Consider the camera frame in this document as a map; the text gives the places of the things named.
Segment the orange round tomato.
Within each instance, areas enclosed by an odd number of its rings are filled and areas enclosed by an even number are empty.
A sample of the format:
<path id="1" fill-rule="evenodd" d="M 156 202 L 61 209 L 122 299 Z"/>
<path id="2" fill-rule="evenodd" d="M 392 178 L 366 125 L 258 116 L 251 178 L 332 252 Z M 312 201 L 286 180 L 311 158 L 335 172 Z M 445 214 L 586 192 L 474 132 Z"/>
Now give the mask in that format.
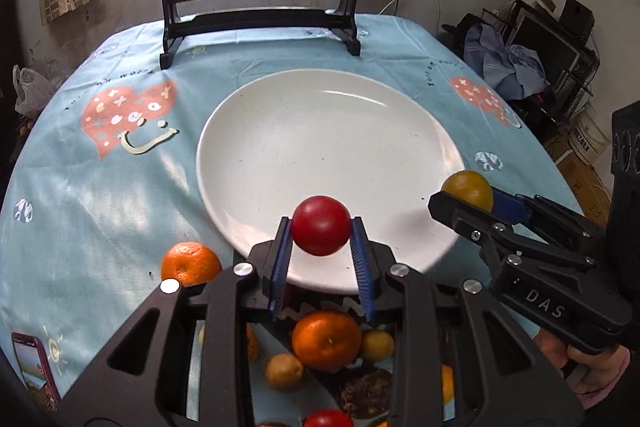
<path id="1" fill-rule="evenodd" d="M 452 367 L 442 365 L 442 404 L 446 405 L 454 399 L 454 371 Z"/>

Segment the blue clothes pile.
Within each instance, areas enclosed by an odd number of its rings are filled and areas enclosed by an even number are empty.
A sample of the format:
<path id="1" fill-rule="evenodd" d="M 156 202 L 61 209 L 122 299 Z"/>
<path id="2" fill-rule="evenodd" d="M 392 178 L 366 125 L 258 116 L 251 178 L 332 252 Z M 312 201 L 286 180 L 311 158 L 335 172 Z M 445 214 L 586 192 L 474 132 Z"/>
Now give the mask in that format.
<path id="1" fill-rule="evenodd" d="M 492 26 L 469 29 L 463 60 L 506 101 L 522 101 L 550 87 L 537 52 L 519 44 L 506 46 Z"/>

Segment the light blue patterned tablecloth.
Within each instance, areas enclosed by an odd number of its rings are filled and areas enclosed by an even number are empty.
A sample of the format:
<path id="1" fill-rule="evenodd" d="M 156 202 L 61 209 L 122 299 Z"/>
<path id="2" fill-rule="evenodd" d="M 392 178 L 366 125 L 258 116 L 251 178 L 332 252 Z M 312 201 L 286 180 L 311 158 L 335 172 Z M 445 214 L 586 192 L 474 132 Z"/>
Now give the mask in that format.
<path id="1" fill-rule="evenodd" d="M 278 72 L 349 72 L 407 95 L 434 116 L 463 161 L 493 187 L 576 199 L 506 102 L 431 34 L 391 16 L 361 15 L 359 55 L 324 29 L 221 31 L 186 38 L 160 67 L 158 23 L 109 38 L 52 98 L 30 135 L 1 213 L 1 348 L 28 392 L 11 334 L 38 337 L 61 392 L 66 426 L 296 425 L 336 406 L 323 376 L 271 389 L 246 358 L 246 330 L 288 352 L 271 326 L 317 310 L 350 315 L 361 332 L 385 324 L 396 348 L 393 426 L 438 426 L 443 364 L 480 397 L 473 425 L 572 425 L 582 411 L 535 350 L 537 326 L 489 294 L 480 245 L 459 236 L 419 271 L 370 242 L 375 318 L 358 296 L 349 241 L 316 257 L 293 241 L 280 312 L 269 311 L 274 240 L 239 254 L 209 217 L 196 177 L 207 119 L 228 96 Z M 166 251 L 198 242 L 222 271 L 183 286 L 160 278 Z"/>

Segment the large orange mandarin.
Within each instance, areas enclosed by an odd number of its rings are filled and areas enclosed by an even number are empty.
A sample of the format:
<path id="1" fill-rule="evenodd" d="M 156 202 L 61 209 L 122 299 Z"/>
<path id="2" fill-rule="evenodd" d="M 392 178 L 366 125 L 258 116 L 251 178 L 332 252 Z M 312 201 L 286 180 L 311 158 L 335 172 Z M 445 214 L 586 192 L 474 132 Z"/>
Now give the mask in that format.
<path id="1" fill-rule="evenodd" d="M 215 251 L 198 242 L 172 246 L 160 264 L 162 280 L 175 279 L 183 286 L 212 281 L 221 271 L 222 265 Z"/>

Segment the white plastic bag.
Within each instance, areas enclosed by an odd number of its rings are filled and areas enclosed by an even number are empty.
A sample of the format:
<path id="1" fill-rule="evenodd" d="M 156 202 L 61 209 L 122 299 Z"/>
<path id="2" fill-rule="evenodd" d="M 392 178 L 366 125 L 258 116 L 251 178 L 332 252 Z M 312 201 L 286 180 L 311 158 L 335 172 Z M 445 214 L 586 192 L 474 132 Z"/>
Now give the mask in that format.
<path id="1" fill-rule="evenodd" d="M 13 86 L 16 92 L 17 113 L 35 119 L 55 95 L 55 85 L 30 68 L 13 67 Z"/>

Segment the white bucket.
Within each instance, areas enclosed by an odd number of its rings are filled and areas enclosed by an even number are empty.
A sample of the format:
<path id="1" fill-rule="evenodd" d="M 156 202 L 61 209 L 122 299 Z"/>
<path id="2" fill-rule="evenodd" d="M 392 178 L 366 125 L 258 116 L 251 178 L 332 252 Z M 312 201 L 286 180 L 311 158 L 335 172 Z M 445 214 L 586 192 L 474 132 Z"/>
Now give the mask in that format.
<path id="1" fill-rule="evenodd" d="M 611 140 L 610 125 L 590 103 L 587 103 L 570 122 L 568 144 L 578 159 L 587 166 L 593 165 L 611 144 Z"/>

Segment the red smartphone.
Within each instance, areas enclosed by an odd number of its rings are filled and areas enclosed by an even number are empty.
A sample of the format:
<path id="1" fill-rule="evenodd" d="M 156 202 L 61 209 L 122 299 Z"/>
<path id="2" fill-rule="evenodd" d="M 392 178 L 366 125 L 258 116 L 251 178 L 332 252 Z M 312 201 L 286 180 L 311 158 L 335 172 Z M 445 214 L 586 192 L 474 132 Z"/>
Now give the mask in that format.
<path id="1" fill-rule="evenodd" d="M 56 412 L 60 394 L 55 386 L 42 341 L 33 335 L 11 334 L 14 355 L 24 384 L 34 400 L 48 412 Z"/>

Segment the dark brown water chestnut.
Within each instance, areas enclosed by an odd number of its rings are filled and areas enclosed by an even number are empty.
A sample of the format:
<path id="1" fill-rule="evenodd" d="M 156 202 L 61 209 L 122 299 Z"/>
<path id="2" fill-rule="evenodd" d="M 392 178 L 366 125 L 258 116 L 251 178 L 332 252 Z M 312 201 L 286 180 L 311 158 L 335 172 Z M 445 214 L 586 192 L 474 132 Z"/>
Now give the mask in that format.
<path id="1" fill-rule="evenodd" d="M 393 375 L 378 367 L 349 369 L 341 384 L 338 405 L 352 418 L 371 419 L 390 409 Z"/>

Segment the white oval plate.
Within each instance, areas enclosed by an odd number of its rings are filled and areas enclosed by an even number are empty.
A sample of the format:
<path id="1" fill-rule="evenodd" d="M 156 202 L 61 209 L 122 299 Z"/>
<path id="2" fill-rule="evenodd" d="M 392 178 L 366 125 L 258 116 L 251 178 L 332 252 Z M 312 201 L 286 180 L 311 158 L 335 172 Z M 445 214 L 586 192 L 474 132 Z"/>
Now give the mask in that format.
<path id="1" fill-rule="evenodd" d="M 302 200 L 326 195 L 419 271 L 456 243 L 427 204 L 462 167 L 444 127 L 407 95 L 326 69 L 278 72 L 230 94 L 196 150 L 209 217 L 239 254 L 273 239 Z"/>

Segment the pale yellow pear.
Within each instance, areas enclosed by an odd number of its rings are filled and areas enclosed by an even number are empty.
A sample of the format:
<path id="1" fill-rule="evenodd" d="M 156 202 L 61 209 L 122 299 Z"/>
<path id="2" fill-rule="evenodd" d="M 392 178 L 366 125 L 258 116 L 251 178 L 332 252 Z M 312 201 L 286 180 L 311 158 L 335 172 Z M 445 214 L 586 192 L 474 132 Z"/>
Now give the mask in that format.
<path id="1" fill-rule="evenodd" d="M 302 384 L 305 367 L 291 353 L 273 355 L 265 365 L 264 378 L 267 385 L 280 392 L 293 392 Z"/>

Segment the red cherry tomato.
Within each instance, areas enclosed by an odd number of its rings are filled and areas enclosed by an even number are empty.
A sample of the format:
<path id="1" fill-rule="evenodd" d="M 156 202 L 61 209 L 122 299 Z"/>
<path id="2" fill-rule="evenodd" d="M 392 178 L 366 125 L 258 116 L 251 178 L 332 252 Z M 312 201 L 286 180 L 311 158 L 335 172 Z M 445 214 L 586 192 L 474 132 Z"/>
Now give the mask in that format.
<path id="1" fill-rule="evenodd" d="M 291 220 L 294 243 L 305 253 L 326 257 L 335 254 L 352 235 L 348 209 L 329 196 L 310 196 L 294 210 Z"/>

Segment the cardboard box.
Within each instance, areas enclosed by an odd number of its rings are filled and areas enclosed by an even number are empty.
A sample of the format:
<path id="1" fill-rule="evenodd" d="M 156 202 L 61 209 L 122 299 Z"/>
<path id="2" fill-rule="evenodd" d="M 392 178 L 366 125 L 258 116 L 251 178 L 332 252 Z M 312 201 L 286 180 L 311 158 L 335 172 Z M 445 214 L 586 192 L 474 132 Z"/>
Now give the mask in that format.
<path id="1" fill-rule="evenodd" d="M 584 164 L 568 144 L 565 134 L 544 143 L 544 149 L 570 186 L 587 219 L 605 227 L 611 211 L 611 197 L 591 166 Z"/>

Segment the black monitor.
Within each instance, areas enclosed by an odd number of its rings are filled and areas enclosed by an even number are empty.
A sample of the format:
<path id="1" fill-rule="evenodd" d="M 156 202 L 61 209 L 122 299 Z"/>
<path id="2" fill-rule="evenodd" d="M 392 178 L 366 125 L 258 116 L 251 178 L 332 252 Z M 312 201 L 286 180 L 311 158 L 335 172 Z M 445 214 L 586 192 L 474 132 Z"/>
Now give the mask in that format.
<path id="1" fill-rule="evenodd" d="M 506 16 L 502 38 L 507 46 L 535 51 L 553 88 L 559 87 L 565 75 L 570 75 L 580 90 L 592 95 L 591 83 L 600 67 L 599 55 L 548 13 L 515 0 Z"/>

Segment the small olive-yellow fruit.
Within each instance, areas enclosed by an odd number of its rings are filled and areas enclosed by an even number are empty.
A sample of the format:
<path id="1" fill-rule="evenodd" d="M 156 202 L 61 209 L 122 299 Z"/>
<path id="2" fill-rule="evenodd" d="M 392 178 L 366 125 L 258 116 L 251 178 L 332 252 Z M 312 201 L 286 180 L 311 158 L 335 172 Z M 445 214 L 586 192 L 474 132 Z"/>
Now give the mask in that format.
<path id="1" fill-rule="evenodd" d="M 382 362 L 395 351 L 395 341 L 390 333 L 381 329 L 369 329 L 362 333 L 360 353 L 363 360 Z"/>

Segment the yellow-green tomato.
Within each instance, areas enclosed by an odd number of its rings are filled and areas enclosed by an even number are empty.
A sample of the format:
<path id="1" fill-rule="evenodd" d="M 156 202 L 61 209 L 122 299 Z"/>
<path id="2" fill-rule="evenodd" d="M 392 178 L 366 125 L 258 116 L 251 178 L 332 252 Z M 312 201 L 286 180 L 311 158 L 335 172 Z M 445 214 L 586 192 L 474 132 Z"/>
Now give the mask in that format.
<path id="1" fill-rule="evenodd" d="M 442 184 L 442 191 L 486 212 L 494 208 L 491 185 L 484 176 L 473 170 L 460 170 L 448 176 Z"/>

